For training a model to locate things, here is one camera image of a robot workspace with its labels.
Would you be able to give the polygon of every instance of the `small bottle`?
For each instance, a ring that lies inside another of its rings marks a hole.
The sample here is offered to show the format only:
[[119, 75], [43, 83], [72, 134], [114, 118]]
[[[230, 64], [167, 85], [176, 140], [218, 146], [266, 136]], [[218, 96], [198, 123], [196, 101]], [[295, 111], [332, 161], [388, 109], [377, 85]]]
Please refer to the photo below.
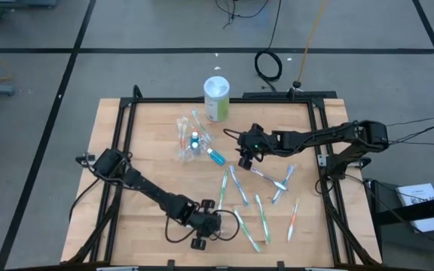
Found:
[[194, 142], [191, 145], [192, 151], [194, 152], [194, 155], [200, 155], [200, 146], [198, 143]]
[[207, 153], [210, 155], [210, 158], [212, 158], [212, 160], [214, 160], [214, 162], [216, 162], [219, 166], [222, 166], [225, 163], [225, 158], [217, 151], [209, 148], [207, 149]]
[[198, 132], [192, 132], [192, 136], [190, 137], [190, 146], [192, 146], [192, 144], [194, 143], [198, 143], [199, 142], [199, 133]]

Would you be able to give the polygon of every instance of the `black cable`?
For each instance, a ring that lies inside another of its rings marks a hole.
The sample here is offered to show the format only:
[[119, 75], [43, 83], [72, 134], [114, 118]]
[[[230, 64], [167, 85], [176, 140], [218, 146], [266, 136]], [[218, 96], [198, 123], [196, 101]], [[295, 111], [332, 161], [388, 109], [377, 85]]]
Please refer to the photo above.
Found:
[[[272, 37], [270, 38], [269, 46], [267, 46], [267, 48], [265, 50], [261, 50], [261, 51], [257, 52], [257, 54], [255, 55], [255, 58], [254, 58], [254, 68], [255, 68], [255, 71], [257, 72], [257, 75], [262, 80], [264, 80], [264, 82], [266, 84], [268, 84], [269, 87], [274, 92], [276, 92], [277, 90], [271, 84], [271, 82], [276, 82], [276, 81], [278, 81], [280, 79], [281, 75], [283, 74], [283, 62], [280, 61], [280, 58], [275, 53], [272, 53], [269, 50], [270, 50], [270, 46], [272, 45], [272, 41], [274, 40], [274, 35], [276, 34], [276, 27], [277, 27], [277, 21], [279, 20], [279, 13], [280, 13], [280, 5], [281, 5], [281, 3], [282, 3], [282, 0], [279, 0], [279, 6], [277, 8], [276, 21], [274, 22], [274, 29], [272, 30]], [[261, 69], [259, 68], [259, 65], [258, 65], [258, 60], [259, 60], [259, 57], [261, 57], [261, 55], [263, 55], [263, 54], [269, 55], [270, 57], [272, 57], [272, 59], [274, 59], [274, 61], [276, 61], [277, 67], [278, 67], [277, 75], [269, 77], [267, 75], [264, 75], [261, 72]]]
[[228, 211], [228, 210], [215, 210], [214, 212], [213, 212], [213, 214], [218, 214], [219, 212], [226, 212], [226, 213], [229, 213], [229, 214], [231, 214], [231, 215], [233, 215], [234, 216], [234, 218], [235, 218], [235, 221], [237, 222], [237, 229], [236, 229], [236, 231], [235, 231], [235, 233], [233, 234], [233, 236], [231, 236], [231, 237], [229, 237], [229, 238], [222, 238], [222, 237], [220, 237], [220, 231], [219, 231], [219, 234], [218, 235], [215, 235], [215, 237], [217, 238], [217, 239], [219, 239], [219, 240], [222, 240], [222, 241], [231, 241], [232, 239], [234, 239], [235, 238], [235, 236], [237, 236], [237, 234], [239, 233], [239, 230], [240, 230], [240, 223], [239, 223], [239, 218], [233, 213], [233, 212], [231, 212], [231, 211]]
[[219, 240], [220, 234], [221, 234], [221, 231], [219, 231], [219, 234], [215, 234], [215, 233], [213, 233], [213, 235], [215, 236], [215, 238], [210, 238], [210, 237], [209, 237], [209, 240], [210, 240], [210, 241], [216, 241], [216, 240]]
[[[235, 18], [235, 1], [236, 0], [232, 0], [232, 14], [228, 14], [228, 21], [224, 25], [224, 27], [222, 27], [222, 29], [225, 29], [227, 26], [231, 25], [234, 21], [234, 18]], [[227, 9], [228, 9], [229, 4], [227, 3], [227, 0], [225, 1], [225, 5], [227, 6]]]
[[72, 204], [72, 207], [69, 209], [69, 217], [68, 220], [70, 221], [72, 219], [72, 215], [73, 215], [73, 209], [75, 208], [75, 206], [78, 204], [78, 202], [80, 201], [80, 199], [86, 194], [88, 193], [88, 191], [90, 191], [90, 189], [95, 186], [95, 184], [98, 182], [99, 178], [97, 178], [95, 181], [93, 181], [93, 183], [91, 183], [87, 188], [85, 188], [85, 190], [83, 190], [83, 192], [81, 192], [81, 194], [75, 199], [75, 201]]
[[352, 175], [348, 175], [348, 174], [345, 174], [345, 175], [346, 175], [347, 177], [350, 177], [350, 178], [352, 178], [352, 179], [354, 179], [354, 180], [357, 180], [357, 181], [361, 182], [361, 183], [363, 184], [363, 186], [365, 187], [365, 189], [368, 191], [368, 193], [369, 193], [369, 194], [370, 194], [370, 195], [371, 195], [375, 200], [377, 200], [377, 201], [380, 202], [384, 207], [386, 207], [386, 209], [388, 209], [388, 211], [390, 211], [391, 214], [392, 214], [396, 219], [398, 219], [401, 223], [403, 223], [403, 224], [409, 226], [412, 230], [415, 230], [415, 231], [418, 232], [419, 234], [421, 234], [421, 235], [423, 235], [424, 237], [426, 237], [428, 240], [434, 242], [434, 238], [433, 238], [433, 237], [429, 236], [428, 234], [424, 233], [423, 231], [419, 230], [419, 229], [416, 228], [415, 226], [413, 226], [413, 225], [411, 225], [410, 223], [408, 223], [407, 221], [405, 221], [401, 216], [399, 216], [398, 214], [396, 214], [396, 212], [395, 212], [391, 207], [389, 207], [389, 206], [388, 206], [386, 203], [384, 203], [381, 199], [378, 199], [378, 198], [376, 197], [376, 195], [374, 195], [373, 191], [371, 191], [371, 189], [370, 189], [370, 188], [365, 184], [365, 182], [364, 182], [363, 180], [361, 180], [361, 179], [359, 179], [359, 178], [357, 178], [357, 177], [354, 177], [354, 176], [352, 176]]
[[230, 14], [231, 16], [234, 17], [239, 17], [239, 18], [243, 18], [243, 19], [249, 19], [249, 18], [253, 18], [256, 17], [257, 15], [259, 15], [261, 13], [261, 11], [265, 8], [265, 6], [267, 6], [267, 3], [269, 2], [269, 0], [266, 0], [265, 3], [262, 5], [262, 7], [259, 9], [259, 11], [257, 11], [257, 13], [250, 15], [250, 16], [243, 16], [243, 15], [239, 15], [239, 14], [235, 14], [235, 3], [234, 3], [234, 11], [231, 13], [229, 11], [226, 11], [225, 9], [223, 9], [219, 3], [217, 2], [217, 0], [215, 0], [215, 4], [217, 5], [217, 8], [219, 8], [221, 11], [224, 11], [226, 14]]
[[407, 140], [410, 140], [410, 139], [412, 139], [413, 137], [419, 136], [419, 135], [421, 135], [421, 134], [423, 134], [423, 133], [425, 133], [425, 132], [428, 132], [428, 131], [430, 131], [430, 130], [432, 130], [432, 129], [434, 129], [434, 125], [433, 125], [433, 126], [430, 126], [430, 127], [428, 127], [428, 128], [426, 128], [426, 129], [424, 129], [424, 130], [422, 130], [422, 131], [420, 131], [420, 132], [415, 132], [415, 133], [409, 134], [409, 135], [407, 135], [407, 136], [403, 136], [403, 137], [401, 137], [400, 139], [397, 139], [397, 140], [391, 142], [390, 145], [394, 145], [394, 144], [398, 144], [398, 143], [406, 142]]
[[227, 136], [230, 136], [231, 138], [233, 138], [233, 139], [235, 139], [235, 140], [238, 140], [238, 138], [235, 137], [235, 136], [233, 136], [233, 135], [231, 135], [230, 132], [231, 132], [231, 133], [234, 133], [234, 134], [237, 134], [237, 135], [241, 135], [241, 134], [242, 134], [241, 132], [234, 131], [234, 130], [232, 130], [232, 129], [224, 129], [224, 134], [226, 134]]
[[432, 145], [434, 146], [434, 143], [429, 142], [400, 142], [402, 144], [410, 144], [410, 145]]
[[332, 183], [331, 183], [331, 187], [329, 187], [328, 190], [326, 190], [326, 191], [324, 191], [324, 192], [319, 191], [319, 190], [317, 190], [317, 185], [318, 185], [318, 183], [319, 183], [320, 181], [321, 181], [321, 179], [317, 180], [316, 183], [314, 184], [314, 190], [315, 190], [316, 193], [318, 193], [319, 195], [328, 194], [328, 193], [331, 192], [331, 190], [335, 187], [335, 183], [332, 182]]
[[395, 126], [395, 125], [405, 125], [405, 124], [410, 124], [410, 123], [417, 123], [417, 122], [421, 122], [421, 121], [425, 121], [425, 120], [434, 120], [434, 117], [427, 117], [427, 118], [420, 119], [420, 120], [411, 120], [411, 121], [407, 121], [407, 122], [403, 122], [403, 123], [388, 124], [387, 127], [391, 127], [391, 126]]
[[183, 242], [183, 241], [185, 241], [188, 237], [190, 237], [190, 235], [192, 235], [192, 233], [195, 232], [195, 229], [192, 229], [192, 230], [190, 231], [190, 233], [187, 233], [187, 235], [183, 236], [181, 239], [178, 239], [178, 240], [172, 240], [171, 238], [169, 238], [169, 220], [170, 220], [170, 217], [167, 215], [167, 222], [165, 222], [165, 239], [166, 239], [168, 242], [171, 242], [171, 243], [173, 243], [173, 244]]
[[412, 196], [412, 195], [408, 195], [408, 194], [405, 194], [405, 193], [398, 192], [398, 191], [396, 191], [396, 190], [394, 190], [394, 189], [392, 189], [392, 188], [387, 187], [387, 186], [384, 185], [384, 184], [381, 184], [378, 180], [375, 180], [375, 179], [372, 179], [372, 178], [366, 178], [365, 180], [366, 180], [366, 181], [374, 181], [374, 182], [376, 182], [377, 184], [379, 184], [381, 187], [384, 187], [384, 188], [386, 188], [386, 189], [389, 190], [389, 191], [392, 191], [392, 192], [398, 193], [398, 194], [403, 195], [403, 196], [409, 196], [409, 197], [413, 197], [413, 198], [416, 198], [416, 199], [426, 200], [426, 199], [422, 199], [422, 198], [420, 198], [420, 197], [418, 197], [418, 196]]

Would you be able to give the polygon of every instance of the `toothbrush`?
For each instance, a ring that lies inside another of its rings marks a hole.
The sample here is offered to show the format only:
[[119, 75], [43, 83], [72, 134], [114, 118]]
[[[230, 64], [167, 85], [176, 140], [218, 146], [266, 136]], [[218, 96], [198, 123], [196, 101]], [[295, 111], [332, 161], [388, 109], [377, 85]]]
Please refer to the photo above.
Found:
[[258, 171], [256, 168], [251, 168], [250, 171], [254, 172], [255, 174], [261, 176], [262, 178], [264, 178], [264, 180], [270, 181], [271, 183], [273, 183], [275, 186], [277, 186], [279, 189], [281, 190], [285, 190], [287, 191], [287, 187], [285, 187], [283, 184], [280, 184], [278, 181], [273, 180], [271, 177], [265, 175], [264, 173]]
[[225, 193], [225, 187], [227, 186], [227, 178], [229, 176], [229, 170], [226, 169], [224, 171], [224, 179], [222, 180], [222, 188], [220, 190], [220, 201], [219, 201], [219, 207], [218, 210], [222, 210], [222, 202], [224, 201], [224, 193]]
[[244, 230], [244, 233], [246, 234], [246, 236], [249, 239], [249, 241], [252, 243], [252, 246], [254, 247], [254, 249], [257, 252], [261, 252], [261, 248], [259, 247], [259, 245], [257, 245], [256, 242], [254, 242], [254, 240], [252, 240], [252, 237], [250, 236], [249, 230], [247, 230], [247, 227], [244, 224], [244, 221], [242, 220], [242, 218], [240, 217], [240, 215], [239, 215], [239, 213], [237, 212], [236, 209], [234, 209], [234, 214], [237, 216], [237, 220], [240, 223], [240, 227]]
[[242, 190], [242, 187], [240, 186], [239, 179], [237, 179], [237, 177], [235, 176], [234, 166], [230, 166], [230, 169], [231, 169], [232, 178], [233, 178], [235, 184], [237, 185], [237, 188], [239, 188], [239, 192], [242, 195], [242, 199], [244, 200], [244, 205], [248, 206], [249, 201], [247, 200], [246, 194], [244, 193], [244, 191]]
[[295, 215], [298, 212], [298, 206], [299, 206], [299, 198], [296, 198], [294, 210], [292, 211], [291, 226], [289, 226], [289, 231], [287, 232], [287, 242], [291, 241], [292, 238], [292, 232], [294, 231]]
[[[282, 185], [286, 185], [289, 181], [289, 178], [291, 178], [292, 173], [294, 172], [296, 165], [289, 165], [289, 168], [287, 170], [287, 176], [284, 179], [284, 181], [281, 183]], [[274, 197], [272, 198], [272, 204], [276, 204], [277, 200], [280, 197], [281, 192], [283, 192], [281, 189], [278, 189]]]
[[255, 195], [255, 201], [257, 202], [257, 206], [259, 207], [259, 211], [261, 212], [261, 219], [262, 219], [262, 225], [264, 226], [264, 233], [265, 233], [265, 243], [270, 243], [270, 232], [269, 228], [267, 227], [267, 220], [265, 218], [264, 209], [262, 208], [261, 204], [261, 198], [259, 198], [259, 195]]
[[202, 123], [200, 123], [200, 121], [199, 121], [199, 114], [197, 113], [197, 110], [195, 110], [195, 109], [192, 110], [192, 114], [194, 115], [195, 122], [197, 122], [198, 126], [199, 126], [200, 129], [202, 130], [203, 135], [206, 137], [206, 139], [207, 139], [209, 142], [211, 142], [212, 139], [210, 139], [210, 135], [209, 135], [209, 133], [207, 132], [207, 130], [205, 130], [205, 128], [203, 128]]

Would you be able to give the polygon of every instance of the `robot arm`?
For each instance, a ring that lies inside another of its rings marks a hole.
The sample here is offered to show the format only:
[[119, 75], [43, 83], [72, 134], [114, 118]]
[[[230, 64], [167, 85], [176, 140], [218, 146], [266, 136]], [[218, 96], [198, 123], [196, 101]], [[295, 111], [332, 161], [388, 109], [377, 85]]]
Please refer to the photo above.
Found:
[[316, 132], [272, 131], [270, 135], [257, 123], [248, 132], [239, 132], [237, 144], [240, 148], [239, 166], [249, 170], [252, 158], [262, 162], [265, 155], [289, 157], [305, 148], [347, 142], [350, 146], [340, 154], [331, 154], [319, 162], [327, 175], [343, 179], [347, 166], [368, 152], [381, 152], [388, 148], [386, 126], [375, 121], [364, 120], [343, 123]]
[[194, 249], [204, 250], [206, 241], [202, 238], [208, 238], [220, 231], [220, 215], [209, 211], [215, 207], [213, 200], [205, 199], [198, 204], [186, 196], [166, 192], [143, 177], [131, 166], [127, 155], [118, 150], [107, 148], [93, 165], [92, 173], [103, 181], [123, 184], [143, 193], [158, 203], [168, 218], [184, 227], [192, 227], [197, 232], [197, 238], [192, 239], [191, 243]]

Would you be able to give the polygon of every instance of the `blue bottle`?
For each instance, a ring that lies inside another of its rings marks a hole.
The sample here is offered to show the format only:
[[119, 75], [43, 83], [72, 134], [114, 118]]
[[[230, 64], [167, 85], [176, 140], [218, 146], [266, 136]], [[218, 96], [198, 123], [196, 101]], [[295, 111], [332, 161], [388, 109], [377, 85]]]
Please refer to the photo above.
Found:
[[207, 153], [210, 155], [210, 158], [214, 160], [219, 166], [222, 166], [225, 163], [225, 158], [217, 151], [209, 148], [207, 149]]

